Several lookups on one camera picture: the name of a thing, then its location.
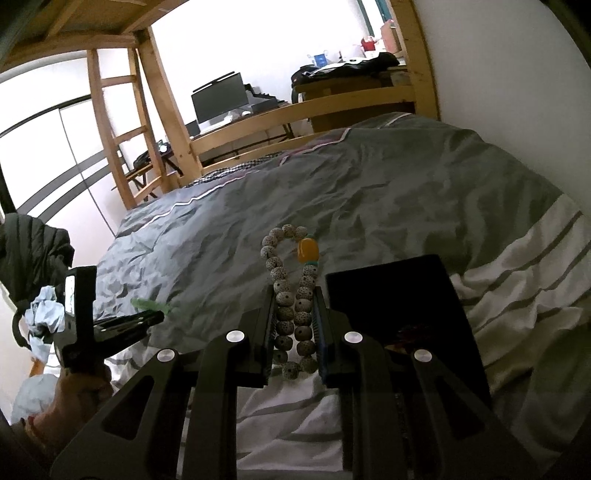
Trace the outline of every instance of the bead bracelet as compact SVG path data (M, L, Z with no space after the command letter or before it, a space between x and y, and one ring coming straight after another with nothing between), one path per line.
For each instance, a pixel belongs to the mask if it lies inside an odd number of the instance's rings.
M312 357L316 352L316 344L313 341L312 300L314 298L314 286L318 277L318 243L313 238L307 237L306 227L284 225L282 228L274 228L262 240L261 257L266 260L265 266L271 273L277 311L275 331L275 347L273 350L273 362L283 365L283 377L295 380L300 371L314 373L318 369L318 363ZM291 238L298 242L298 260L304 264L303 274L299 287L294 294L290 291L290 283L287 278L287 270L277 254L277 245L284 239ZM303 358L299 363L288 362L287 352L294 344L293 337L298 344L296 350Z

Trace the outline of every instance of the wooden bed frame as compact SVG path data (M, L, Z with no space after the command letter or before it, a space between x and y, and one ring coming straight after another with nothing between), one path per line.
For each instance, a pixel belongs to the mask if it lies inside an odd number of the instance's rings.
M44 6L42 4L40 10L33 12L32 19L19 35L18 42L5 61L0 64L0 72L2 72L50 55L87 50L90 94L100 138L115 184L127 209L143 201L157 187L160 187L164 193L169 192L218 168L235 166L266 154L298 148L321 134L317 132L266 145L205 168L202 166L199 155L272 127L328 113L400 102L412 102L415 112L419 115L439 118L431 63L413 0L389 0L387 3L394 17L411 85L359 90L307 100L246 118L190 141L150 28L156 20L186 1L50 0L45 2ZM130 75L101 78L97 53L100 48L126 48ZM177 172L166 173L156 148L139 74L139 60L154 98L156 110L178 165L183 171L182 177ZM133 85L141 124L132 131L114 137L107 115L103 88L122 83ZM134 195L125 178L117 149L120 143L137 135L145 137L156 178Z

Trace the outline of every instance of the wooden post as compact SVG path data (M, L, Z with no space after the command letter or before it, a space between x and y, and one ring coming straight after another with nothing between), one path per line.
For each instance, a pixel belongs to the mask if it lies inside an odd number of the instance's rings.
M389 0L392 18L415 93L415 112L439 120L431 61L413 0Z
M87 50L88 63L88 80L90 83L90 97L92 98L92 106L95 110L96 124L99 128L100 141L103 144L105 155L115 180L117 190L123 200L123 205L128 210L137 205L134 195L131 193L129 183L125 178L123 167L119 155L117 155L117 147L115 140L111 133L111 122L107 114L105 105L105 97L103 96L103 87L100 79L99 54L96 50Z
M139 69L138 55L135 48L128 48L127 55L129 58L129 70L134 77L132 82L134 87L135 105L138 108L139 122L145 127L144 138L148 147L148 155L157 177L161 177L160 188L164 193L170 192L170 182L166 175L166 167L162 162L162 156L156 146L156 139L154 131L152 130L152 123L148 115L148 108L146 107L146 99L144 96L144 89L142 88L142 76Z
M183 184L202 176L199 157L191 150L189 133L181 118L178 106L162 67L162 61L151 28L135 33L138 40L138 52L146 75L148 87L154 98L154 105L162 120L162 125L173 149L178 165L183 171Z

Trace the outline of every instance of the clothes pile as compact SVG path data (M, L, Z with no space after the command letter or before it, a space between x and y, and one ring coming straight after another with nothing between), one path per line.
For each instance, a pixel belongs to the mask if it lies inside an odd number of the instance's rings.
M19 346L31 349L19 330L20 318L45 286L54 287L55 299L63 300L64 281L73 258L74 248L66 230L28 215L6 215L0 225L0 282L17 308L12 334Z

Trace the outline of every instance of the bed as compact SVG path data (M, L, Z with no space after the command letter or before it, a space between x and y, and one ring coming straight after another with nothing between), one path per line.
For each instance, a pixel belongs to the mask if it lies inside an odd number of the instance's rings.
M201 349L256 308L269 282L260 239L284 223L318 239L321 286L334 271L439 254L497 415L541 469L572 440L591 406L582 361L591 335L588 220L474 132L408 113L215 171L131 210L99 264L95 313L134 313L134 297L171 312L149 339L109 360L118 385L158 348ZM286 266L296 278L296 262ZM338 472L339 422L338 396L317 374L288 382L274 370L268 387L239 392L238 468Z

